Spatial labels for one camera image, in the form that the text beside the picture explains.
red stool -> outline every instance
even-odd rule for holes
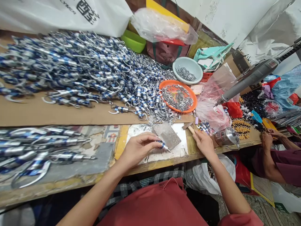
[[[245,194],[248,194],[248,195],[258,196],[258,194],[251,189],[250,171],[243,165],[243,163],[240,160],[239,155],[234,154],[233,156],[236,158],[236,164],[235,164],[236,179],[235,179],[235,183],[238,186],[239,190],[242,193],[245,193]]]

bag strap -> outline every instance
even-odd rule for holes
[[[157,58],[156,58],[156,45],[157,43],[156,42],[153,42],[153,52],[154,52],[154,58],[155,58],[155,61],[157,61]],[[182,52],[182,46],[178,46],[178,54],[177,54],[177,57],[178,58],[180,56]],[[168,64],[168,65],[162,65],[161,68],[163,69],[167,69],[169,68],[170,66],[172,65],[172,63]]]
[[[166,0],[162,0],[161,5],[162,5],[164,8],[166,8]],[[180,17],[180,9],[179,9],[179,6],[178,6],[177,3],[176,3],[176,5],[177,5],[177,17]],[[155,58],[155,61],[157,61],[157,58],[156,58],[156,42],[153,42],[153,52],[154,52],[154,58]],[[178,58],[178,57],[180,56],[181,52],[182,52],[182,46],[179,46],[179,47],[178,47],[178,54],[177,54],[177,57],[176,57],[176,58]],[[169,65],[163,65],[163,66],[161,66],[161,67],[162,67],[163,69],[167,69],[167,68],[169,68],[171,65],[172,65],[172,63],[170,63]]]
[[[161,5],[162,5],[164,8],[166,8],[166,0],[162,0]],[[178,6],[177,2],[176,2],[176,5],[177,5],[177,17],[180,18],[180,9],[179,9],[179,6]]]

hand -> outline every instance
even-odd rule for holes
[[[267,130],[273,137],[280,138],[284,136],[282,133],[278,132],[277,130],[274,129],[267,129]]]
[[[130,138],[118,162],[124,164],[128,169],[134,167],[147,156],[150,150],[162,146],[156,142],[159,140],[160,138],[150,132]]]
[[[264,150],[270,150],[271,145],[273,143],[273,137],[272,135],[268,134],[267,132],[263,132],[261,134],[261,141],[262,141],[262,146]]]
[[[298,134],[291,133],[291,135],[296,138],[297,142],[301,142],[301,137]]]
[[[209,137],[204,131],[195,130],[195,135],[193,134],[193,138],[197,142],[198,148],[203,155],[205,155],[208,161],[217,156],[214,152],[214,146],[211,137]]]

red shirt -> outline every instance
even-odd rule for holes
[[[294,143],[301,148],[301,143]],[[252,158],[252,165],[260,177],[266,178],[263,165],[263,155],[263,149],[258,147],[254,157]],[[277,151],[275,149],[271,149],[271,157],[285,182],[287,184],[301,187],[301,150]]]
[[[182,178],[171,178],[130,194],[102,219],[98,226],[208,225],[186,196]],[[253,212],[225,216],[219,225],[263,225]]]

pink bag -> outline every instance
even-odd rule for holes
[[[167,65],[165,68],[168,68],[178,57],[186,56],[189,45],[178,46],[166,44],[164,42],[151,43],[148,41],[146,43],[146,49],[151,58],[155,59],[159,63]]]

